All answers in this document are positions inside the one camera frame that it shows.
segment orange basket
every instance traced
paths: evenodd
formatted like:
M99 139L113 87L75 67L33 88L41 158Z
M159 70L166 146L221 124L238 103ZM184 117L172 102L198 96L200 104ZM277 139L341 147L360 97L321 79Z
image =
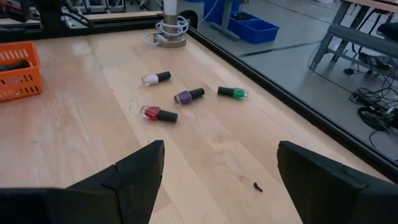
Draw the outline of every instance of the orange basket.
M0 64L10 65L21 60L27 60L30 67L0 72L0 102L42 92L40 60L33 42L0 44Z

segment floor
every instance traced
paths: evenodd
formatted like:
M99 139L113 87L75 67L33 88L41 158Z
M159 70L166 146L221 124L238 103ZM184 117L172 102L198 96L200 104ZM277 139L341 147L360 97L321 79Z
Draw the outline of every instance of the floor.
M264 44L252 45L243 40L232 41L212 29L206 21L200 24L198 30L370 145L369 135L374 130L358 117L358 105L348 100L350 93L332 82L354 91L359 87L378 90L382 81L377 78L364 78L363 74L345 75L343 70L352 65L344 59L332 64L331 55L324 56L317 68L317 72L323 77L308 69L308 61L325 35L339 6L338 2L322 4L311 0L250 0L249 4L243 4L242 11L280 27L276 40ZM178 9L196 11L200 20L203 15L202 2L179 0ZM358 10L358 7L351 7L343 24L351 24ZM386 19L387 16L383 16L381 22ZM376 15L373 15L363 30L369 30L375 20ZM334 39L331 45L336 46L338 42L338 39ZM373 135L372 141L378 150L391 159L398 160L398 139L378 132Z

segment wooden table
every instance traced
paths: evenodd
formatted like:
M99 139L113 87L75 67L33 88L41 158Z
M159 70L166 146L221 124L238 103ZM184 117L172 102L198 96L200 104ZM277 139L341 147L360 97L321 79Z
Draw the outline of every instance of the wooden table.
M363 6L382 9L388 12L398 13L398 0L345 0Z
M67 187L156 139L166 155L151 223L300 223L277 168L281 140L386 179L193 38L153 47L142 40L152 31L35 42L45 90L0 103L0 187ZM166 70L171 80L142 86ZM219 86L249 98L217 96ZM198 87L202 99L174 103ZM142 105L178 122L146 120Z

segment small black debris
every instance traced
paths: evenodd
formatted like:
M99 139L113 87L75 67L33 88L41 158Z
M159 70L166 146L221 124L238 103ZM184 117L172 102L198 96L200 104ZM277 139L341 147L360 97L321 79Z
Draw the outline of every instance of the small black debris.
M255 182L255 183L253 184L253 186L254 186L254 188L255 188L256 190L262 192L262 189L257 185L257 182Z

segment blue plastic container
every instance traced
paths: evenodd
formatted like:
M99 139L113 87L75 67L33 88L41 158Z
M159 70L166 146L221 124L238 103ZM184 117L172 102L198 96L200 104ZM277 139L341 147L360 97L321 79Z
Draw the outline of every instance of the blue plastic container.
M233 13L231 13L231 16L232 16L233 14L240 14L240 15L242 15L242 16L247 17L248 20L251 20L251 19L260 19L260 18L258 18L258 17L256 17L256 16L254 16L254 15L252 15L252 14L249 14L249 13L246 13L246 12L233 12Z
M207 16L205 20L208 22L214 22L218 25L221 25L224 13L224 0L218 0L216 6L214 5L216 0L204 0L204 2L205 2L205 7L203 9L203 18L208 15L211 8L214 6L214 9L210 12L210 14ZM241 0L233 0L231 13L232 14L238 13L240 5L241 5Z
M258 18L244 21L230 18L228 29L251 44L260 44L274 41L279 27Z

